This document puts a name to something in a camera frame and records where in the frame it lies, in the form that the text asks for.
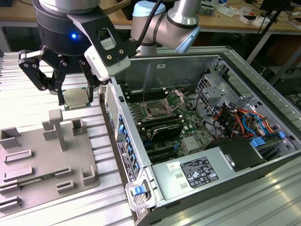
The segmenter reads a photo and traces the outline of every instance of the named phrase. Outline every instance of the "blue latch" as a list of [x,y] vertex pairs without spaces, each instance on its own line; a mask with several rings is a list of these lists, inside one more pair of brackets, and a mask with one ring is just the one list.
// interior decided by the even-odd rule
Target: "blue latch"
[[278,135],[280,136],[281,139],[284,139],[286,137],[284,132],[279,132]]
[[145,187],[143,185],[141,185],[141,186],[135,187],[133,195],[138,196],[138,195],[141,195],[144,193],[146,193]]
[[254,138],[251,143],[253,147],[258,147],[265,144],[265,141],[261,137]]
[[136,170],[139,169],[139,164],[137,162],[135,163],[135,168],[136,168]]
[[133,153],[133,148],[131,145],[128,147],[128,153],[129,153],[129,155],[131,155]]
[[124,128],[124,125],[122,124],[122,125],[120,125],[120,127],[119,127],[119,133],[122,133],[123,132],[123,128]]

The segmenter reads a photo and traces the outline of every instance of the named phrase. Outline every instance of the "workbench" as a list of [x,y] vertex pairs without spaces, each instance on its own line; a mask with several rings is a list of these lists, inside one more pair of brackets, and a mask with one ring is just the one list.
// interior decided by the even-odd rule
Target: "workbench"
[[[223,52],[233,57],[226,47],[191,48],[194,51]],[[237,62],[244,62],[240,57]],[[41,62],[47,75],[52,68]],[[83,74],[66,76],[63,89],[86,85]],[[113,154],[101,111],[97,91],[91,106],[65,111],[58,106],[57,96],[39,91],[18,66],[18,53],[0,57],[0,129],[17,127],[19,132],[42,128],[48,110],[61,108],[64,122],[81,117],[87,123],[100,185],[81,193],[48,202],[4,218],[0,225],[87,225],[134,226],[119,170]],[[188,225],[297,225],[301,208],[301,157],[289,162],[264,178],[245,184],[187,210],[163,219],[154,226]]]
[[[108,8],[115,5],[116,0],[102,0],[101,7]],[[256,16],[260,15],[260,10],[251,4],[241,0],[228,0],[228,4],[234,4],[240,8],[242,6],[251,7]],[[130,30],[132,21],[127,20],[122,10],[109,15],[109,18],[117,29]],[[301,31],[286,22],[286,17],[279,17],[279,21],[273,24],[270,30],[263,36],[247,62],[251,63],[263,45],[272,34],[301,35]],[[199,24],[202,32],[229,32],[229,33],[257,33],[259,28],[252,24],[245,24],[239,20],[238,16],[228,17],[220,12],[215,12],[214,16],[200,16]],[[0,8],[0,49],[9,52],[10,47],[4,27],[37,27],[35,10],[32,5],[24,4],[18,0],[14,1],[11,8]]]

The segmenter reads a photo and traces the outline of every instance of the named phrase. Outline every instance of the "blue connector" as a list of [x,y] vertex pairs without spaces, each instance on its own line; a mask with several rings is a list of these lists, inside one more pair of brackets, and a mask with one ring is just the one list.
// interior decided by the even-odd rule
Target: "blue connector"
[[132,154],[132,158],[131,158],[131,162],[135,162],[135,160],[136,160],[136,156],[135,156],[135,154],[133,153],[133,154]]
[[284,132],[279,132],[278,135],[280,136],[281,139],[284,139],[286,137]]
[[135,187],[135,189],[133,191],[134,196],[138,196],[138,195],[145,194],[145,193],[146,193],[146,190],[143,185]]
[[135,170],[139,170],[139,164],[137,162],[135,163]]
[[181,144],[174,145],[174,149],[177,150]]
[[133,148],[131,145],[128,146],[128,155],[131,155],[133,153]]
[[119,133],[123,133],[123,129],[124,129],[124,125],[121,124],[120,127],[119,127],[119,129],[118,129],[118,132]]
[[258,147],[265,144],[265,141],[261,137],[254,138],[251,143],[253,147]]

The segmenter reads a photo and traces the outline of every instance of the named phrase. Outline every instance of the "wooden table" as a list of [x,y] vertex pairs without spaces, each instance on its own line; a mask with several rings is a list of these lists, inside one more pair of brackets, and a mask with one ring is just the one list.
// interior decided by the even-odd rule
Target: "wooden table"
[[[229,4],[234,4],[238,8],[242,6],[251,7],[255,15],[260,15],[260,10],[251,4],[246,4],[240,0],[228,0]],[[101,7],[107,8],[116,4],[116,0],[102,0]],[[131,21],[128,21],[122,10],[119,10],[109,18],[117,29],[131,29]],[[257,47],[251,54],[248,62],[251,62],[266,41],[272,34],[291,34],[301,35],[301,31],[288,24],[285,17],[279,17],[279,21],[273,24],[270,30],[265,34]],[[13,7],[0,8],[0,28],[15,26],[15,27],[36,27],[36,16],[34,7],[15,0]],[[245,24],[239,20],[238,16],[228,17],[220,12],[215,12],[214,16],[199,16],[199,26],[202,32],[230,32],[230,33],[257,33],[258,27],[252,24]],[[0,49],[9,52],[10,48],[6,41],[6,36],[0,29]]]

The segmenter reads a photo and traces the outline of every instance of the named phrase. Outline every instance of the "electronic equipment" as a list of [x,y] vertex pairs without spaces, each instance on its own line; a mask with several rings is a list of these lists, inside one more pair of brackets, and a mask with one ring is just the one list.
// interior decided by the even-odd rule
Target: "electronic equipment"
[[[264,0],[261,3],[260,9],[266,11],[266,13],[261,13],[261,16],[266,16],[268,19],[272,19],[274,16],[272,14],[273,11],[279,10],[286,0]],[[284,9],[282,11],[292,11],[293,6],[291,6],[291,1],[288,0]]]
[[104,98],[139,226],[263,177],[301,154],[300,113],[234,51],[164,53],[132,58]]

